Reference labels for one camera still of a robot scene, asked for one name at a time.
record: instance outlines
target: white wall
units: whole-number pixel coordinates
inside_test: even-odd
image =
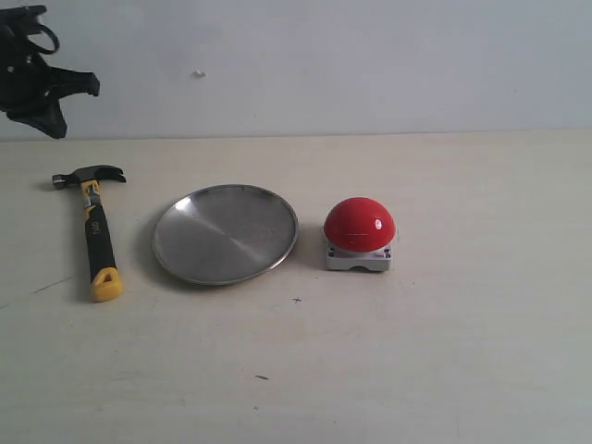
[[[40,3],[51,63],[102,82],[63,102],[69,138],[592,124],[589,0]],[[0,139],[42,137],[0,119]]]

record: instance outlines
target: beige tabletop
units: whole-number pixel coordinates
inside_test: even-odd
[[[591,145],[592,131],[0,144],[0,442],[590,442]],[[80,197],[51,177],[103,163],[129,181],[102,187],[126,292],[93,304]],[[197,290],[159,269],[151,231],[222,183],[283,196],[301,236],[272,272]],[[392,271],[324,269],[324,218],[352,196],[393,213]]]

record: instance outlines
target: hammer head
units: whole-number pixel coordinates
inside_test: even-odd
[[[79,185],[87,180],[116,180],[117,182],[125,182],[126,178],[123,176],[123,170],[121,168],[110,165],[87,166],[85,168],[78,168],[72,174],[56,174],[52,177],[56,190],[66,188],[68,185]]]

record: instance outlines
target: table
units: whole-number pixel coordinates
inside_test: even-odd
[[[588,130],[0,144],[0,442],[590,442],[591,144]],[[51,176],[101,163],[129,181],[102,187],[127,289],[93,304],[79,193]],[[221,183],[277,192],[301,235],[272,272],[199,290],[160,270],[151,231]],[[395,216],[388,273],[324,269],[324,218],[355,195]]]

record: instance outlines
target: black robotic claw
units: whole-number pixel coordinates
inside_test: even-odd
[[[0,111],[54,139],[66,136],[68,126],[59,99],[71,94],[99,95],[100,83],[91,72],[76,72],[47,65],[41,54],[59,49],[56,35],[39,23],[45,6],[0,9]],[[29,40],[45,34],[53,48]]]

